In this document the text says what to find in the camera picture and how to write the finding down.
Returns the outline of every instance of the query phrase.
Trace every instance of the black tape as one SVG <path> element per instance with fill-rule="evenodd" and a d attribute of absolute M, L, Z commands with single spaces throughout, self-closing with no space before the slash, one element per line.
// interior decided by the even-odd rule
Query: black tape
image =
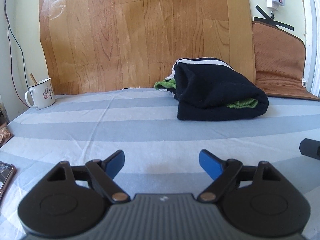
<path fill-rule="evenodd" d="M 273 20 L 264 10 L 262 10 L 260 8 L 259 5 L 256 6 L 256 9 L 262 14 L 263 17 L 265 17 L 265 19 L 254 17 L 253 18 L 254 21 L 259 21 L 259 22 L 263 22 L 263 23 L 266 23 L 266 24 L 270 24 L 270 25 L 272 25 L 274 27 L 277 27 L 277 28 L 278 28 L 278 26 L 281 26 L 281 27 L 284 27 L 284 28 L 287 28 L 289 30 L 294 31 L 294 27 L 293 26 Z"/>

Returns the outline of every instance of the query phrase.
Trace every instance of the blue and white striped sheet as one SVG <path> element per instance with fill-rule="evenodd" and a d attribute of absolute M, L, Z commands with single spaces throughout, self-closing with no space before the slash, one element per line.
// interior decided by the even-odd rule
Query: blue and white striped sheet
<path fill-rule="evenodd" d="M 320 140 L 320 102 L 269 101 L 265 115 L 227 122 L 180 121 L 171 93 L 154 89 L 64 95 L 48 108 L 29 109 L 10 123 L 15 137 L 0 149 L 0 160 L 18 169 L 0 206 L 0 240 L 24 235 L 17 206 L 57 162 L 83 165 L 117 149 L 126 161 L 115 181 L 131 196 L 197 196 L 211 182 L 198 163 L 201 149 L 245 165 L 270 161 L 309 200 L 304 235 L 320 240 L 320 161 L 299 152 L 304 138 Z"/>

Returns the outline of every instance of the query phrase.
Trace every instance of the mug handle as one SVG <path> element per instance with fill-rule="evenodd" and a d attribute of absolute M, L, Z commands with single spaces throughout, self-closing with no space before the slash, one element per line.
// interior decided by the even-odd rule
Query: mug handle
<path fill-rule="evenodd" d="M 25 100 L 26 100 L 26 102 L 27 102 L 27 105 L 29 106 L 29 107 L 37 107 L 36 105 L 31 105 L 30 103 L 29 103 L 29 100 L 28 100 L 28 93 L 31 93 L 31 90 L 28 90 L 26 93 L 25 93 L 25 95 L 24 95 L 24 98 L 25 98 Z"/>

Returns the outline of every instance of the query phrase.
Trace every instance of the folded blanket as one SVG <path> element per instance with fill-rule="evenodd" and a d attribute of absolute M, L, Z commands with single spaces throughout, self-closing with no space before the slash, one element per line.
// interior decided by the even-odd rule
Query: folded blanket
<path fill-rule="evenodd" d="M 266 94 L 222 60 L 184 58 L 173 68 L 167 80 L 174 76 L 180 120 L 249 119 L 268 109 Z"/>

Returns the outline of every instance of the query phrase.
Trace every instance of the black wire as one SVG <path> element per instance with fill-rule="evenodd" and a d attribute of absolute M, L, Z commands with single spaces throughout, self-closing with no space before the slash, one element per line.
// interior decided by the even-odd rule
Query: black wire
<path fill-rule="evenodd" d="M 5 14 L 5 17 L 6 17 L 6 19 L 7 19 L 7 22 L 8 22 L 8 25 L 9 25 L 9 30 L 10 30 L 10 32 L 11 32 L 11 35 L 12 35 L 12 37 L 14 38 L 14 40 L 16 41 L 17 45 L 19 46 L 19 49 L 20 49 L 21 54 L 22 54 L 24 78 L 25 78 L 25 81 L 26 81 L 27 90 L 29 90 L 28 81 L 27 81 L 27 74 L 26 74 L 26 64 L 25 64 L 25 60 L 24 60 L 23 51 L 22 51 L 22 48 L 21 48 L 19 42 L 17 41 L 16 37 L 14 36 L 14 34 L 13 34 L 12 30 L 11 30 L 9 18 L 8 18 L 8 15 L 7 15 L 7 0 L 4 0 L 4 14 Z"/>
<path fill-rule="evenodd" d="M 21 103 L 23 103 L 25 106 L 29 107 L 25 102 L 22 101 L 22 99 L 20 98 L 18 92 L 17 92 L 17 88 L 14 84 L 14 80 L 13 80 L 13 73 L 12 73 L 12 52 L 11 52 L 11 40 L 10 40 L 10 36 L 9 36 L 9 20 L 8 20 L 8 16 L 7 16 L 7 11 L 6 11 L 6 6 L 4 5 L 4 14 L 6 16 L 7 22 L 8 22 L 8 31 L 7 31 L 7 35 L 8 35 L 8 40 L 9 40 L 9 49 L 10 49 L 10 59 L 11 59 L 11 66 L 10 66 L 10 70 L 11 70 L 11 78 L 12 78 L 12 84 L 14 87 L 14 90 L 16 91 L 17 97 L 19 98 L 19 100 L 21 101 Z"/>

